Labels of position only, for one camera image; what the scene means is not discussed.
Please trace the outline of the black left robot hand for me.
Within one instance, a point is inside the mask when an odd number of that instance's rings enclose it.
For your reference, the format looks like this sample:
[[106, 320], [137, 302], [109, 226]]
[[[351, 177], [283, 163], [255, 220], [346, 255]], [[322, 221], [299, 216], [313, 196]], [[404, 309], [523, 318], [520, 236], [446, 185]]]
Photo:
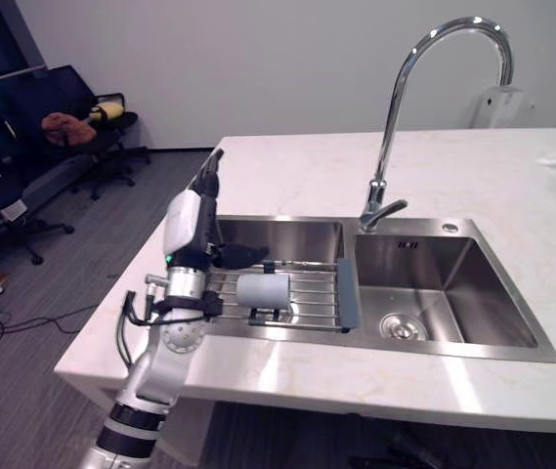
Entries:
[[266, 246], [226, 243], [219, 238], [217, 198], [220, 190], [219, 162], [224, 151], [214, 149], [189, 185], [168, 204], [165, 216], [163, 255], [166, 269], [210, 268], [240, 270], [265, 260]]

